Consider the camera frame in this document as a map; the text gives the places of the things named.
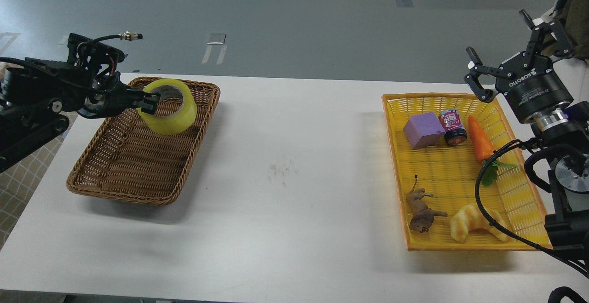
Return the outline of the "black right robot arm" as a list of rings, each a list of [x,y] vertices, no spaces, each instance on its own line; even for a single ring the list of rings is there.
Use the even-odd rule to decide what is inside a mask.
[[[553,68],[553,58],[571,58],[573,45],[557,20],[533,22],[520,16],[531,31],[526,49],[498,68],[482,64],[477,52],[466,49],[471,64],[464,81],[477,98],[490,103],[502,94],[517,120],[530,124],[532,139],[511,140],[483,163],[474,188],[475,201],[493,228],[588,276],[588,208],[574,210],[568,194],[588,194],[588,102],[573,103],[572,94]],[[526,240],[501,225],[480,200],[479,187],[488,169],[516,149],[528,150],[524,162],[530,182],[552,196],[554,213],[544,219],[552,248]]]

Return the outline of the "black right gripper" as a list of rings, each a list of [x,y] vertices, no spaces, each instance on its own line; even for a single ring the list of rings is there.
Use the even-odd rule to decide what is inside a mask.
[[[574,48],[558,20],[534,23],[527,11],[520,10],[519,15],[531,31],[524,53],[513,55],[499,68],[491,68],[482,63],[474,48],[466,47],[473,64],[463,80],[479,101],[490,103],[499,92],[520,123],[532,123],[540,112],[565,109],[572,104],[573,97],[554,71],[551,58],[571,58]],[[552,51],[543,54],[547,37],[551,37],[554,43],[549,46]],[[532,62],[524,66],[525,60]],[[504,71],[511,75],[504,77]],[[497,78],[497,91],[483,87],[479,80],[482,75]]]

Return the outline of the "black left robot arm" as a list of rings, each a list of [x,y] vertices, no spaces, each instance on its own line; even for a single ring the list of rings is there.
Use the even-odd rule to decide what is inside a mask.
[[[135,41],[139,33],[88,38],[70,34],[65,61],[2,57],[0,169],[6,171],[65,132],[67,113],[87,119],[115,117],[127,109],[154,114],[163,97],[121,81],[126,58],[108,40]]]

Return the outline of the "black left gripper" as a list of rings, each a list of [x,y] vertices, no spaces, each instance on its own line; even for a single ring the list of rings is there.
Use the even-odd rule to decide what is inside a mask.
[[[126,84],[117,82],[105,94],[87,96],[76,112],[86,119],[115,117],[126,109],[138,109],[139,112],[155,115],[160,98],[160,93],[128,88]]]

